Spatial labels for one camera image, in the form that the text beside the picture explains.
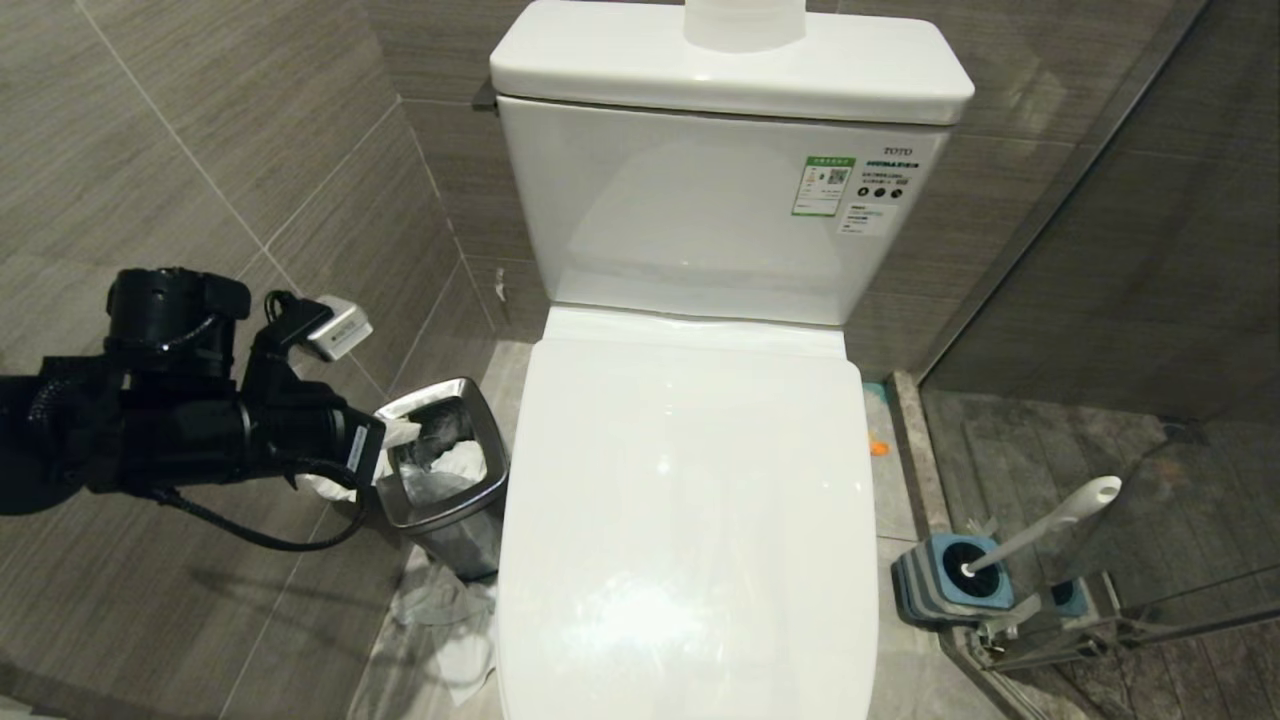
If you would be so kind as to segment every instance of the black cable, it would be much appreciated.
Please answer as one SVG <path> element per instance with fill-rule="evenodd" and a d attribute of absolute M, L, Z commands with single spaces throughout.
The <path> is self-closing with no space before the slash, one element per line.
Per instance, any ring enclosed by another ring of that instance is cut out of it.
<path fill-rule="evenodd" d="M 348 489 L 356 488 L 356 475 L 348 470 L 346 465 L 315 457 L 298 457 L 296 462 L 300 465 L 300 470 L 312 471 L 316 475 L 324 475 Z M 200 518 L 201 520 L 256 546 L 265 547 L 268 550 L 280 550 L 284 552 L 314 552 L 316 550 L 333 547 L 356 534 L 356 530 L 365 524 L 366 514 L 365 491 L 356 488 L 356 516 L 351 519 L 351 524 L 347 525 L 340 533 L 333 536 L 332 538 L 316 542 L 292 542 L 246 528 L 244 525 L 214 512 L 204 505 L 182 497 L 182 495 L 179 495 L 174 488 L 152 488 L 147 497 L 155 500 L 160 505 L 177 507 L 183 512 L 195 515 L 196 518 Z"/>
<path fill-rule="evenodd" d="M 268 292 L 266 297 L 262 300 L 262 311 L 266 314 L 266 322 L 274 323 L 275 319 L 280 316 L 280 310 L 296 300 L 297 296 L 287 290 L 273 290 L 271 292 Z"/>

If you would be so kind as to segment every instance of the toilet brush handle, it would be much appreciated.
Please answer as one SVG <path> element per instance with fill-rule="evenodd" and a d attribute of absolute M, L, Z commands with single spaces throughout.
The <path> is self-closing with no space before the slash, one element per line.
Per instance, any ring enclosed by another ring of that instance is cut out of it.
<path fill-rule="evenodd" d="M 1052 512 L 1041 518 L 1025 530 L 1009 538 L 996 550 L 992 550 L 978 560 L 961 566 L 961 570 L 966 575 L 973 577 L 978 570 L 1000 562 L 1046 534 L 1079 523 L 1080 520 L 1110 505 L 1111 501 L 1120 495 L 1120 487 L 1124 483 L 1120 482 L 1120 478 L 1115 475 L 1093 478 L 1068 496 L 1068 498 L 1064 500 L 1061 505 L 1055 507 Z"/>

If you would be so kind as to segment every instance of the shower floor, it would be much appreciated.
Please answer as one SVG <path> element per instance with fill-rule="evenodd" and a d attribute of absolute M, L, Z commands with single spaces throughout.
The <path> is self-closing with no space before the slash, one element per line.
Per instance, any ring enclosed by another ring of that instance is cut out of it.
<path fill-rule="evenodd" d="M 948 391 L 923 402 L 957 532 L 996 518 L 1010 537 L 1092 477 L 1125 480 L 1105 516 L 1010 559 L 1023 593 L 1106 569 L 1156 624 L 1280 603 L 1280 428 L 1213 421 L 1170 442 L 1151 415 Z M 1275 717 L 1280 624 L 1010 676 L 1050 694 L 1065 683 L 1096 717 Z"/>

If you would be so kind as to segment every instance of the green label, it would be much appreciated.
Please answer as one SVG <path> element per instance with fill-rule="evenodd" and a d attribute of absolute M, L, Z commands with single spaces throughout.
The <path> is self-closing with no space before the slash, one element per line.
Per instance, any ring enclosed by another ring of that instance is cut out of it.
<path fill-rule="evenodd" d="M 800 173 L 800 187 L 791 206 L 792 215 L 833 218 L 854 174 L 856 158 L 810 155 Z"/>

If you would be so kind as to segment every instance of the toilet tank lid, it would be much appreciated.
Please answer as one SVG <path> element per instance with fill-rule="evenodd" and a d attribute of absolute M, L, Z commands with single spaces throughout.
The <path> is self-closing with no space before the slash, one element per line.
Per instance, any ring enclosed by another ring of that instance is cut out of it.
<path fill-rule="evenodd" d="M 948 126 L 973 97 L 932 23 L 808 13 L 806 27 L 727 54 L 686 41 L 678 5 L 538 0 L 489 65 L 503 95 L 782 118 Z"/>

